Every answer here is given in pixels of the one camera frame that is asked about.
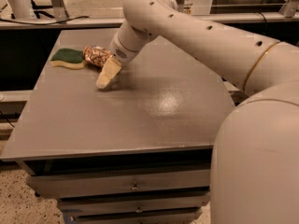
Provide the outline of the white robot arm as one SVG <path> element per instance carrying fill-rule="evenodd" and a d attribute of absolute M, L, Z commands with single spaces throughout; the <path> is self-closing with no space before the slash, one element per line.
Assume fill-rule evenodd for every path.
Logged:
<path fill-rule="evenodd" d="M 299 49 L 180 13 L 175 0 L 124 0 L 110 49 L 122 63 L 162 36 L 243 91 L 217 133 L 211 224 L 299 224 Z"/>

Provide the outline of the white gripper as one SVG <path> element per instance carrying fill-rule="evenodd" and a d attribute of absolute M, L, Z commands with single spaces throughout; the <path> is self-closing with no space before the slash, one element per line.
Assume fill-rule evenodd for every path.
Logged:
<path fill-rule="evenodd" d="M 121 44 L 118 33 L 114 34 L 109 47 L 112 55 L 116 59 L 114 57 L 110 57 L 104 63 L 102 71 L 96 81 L 96 86 L 99 89 L 105 89 L 112 82 L 114 77 L 121 70 L 121 63 L 129 63 L 137 56 L 136 51 L 131 51 Z"/>

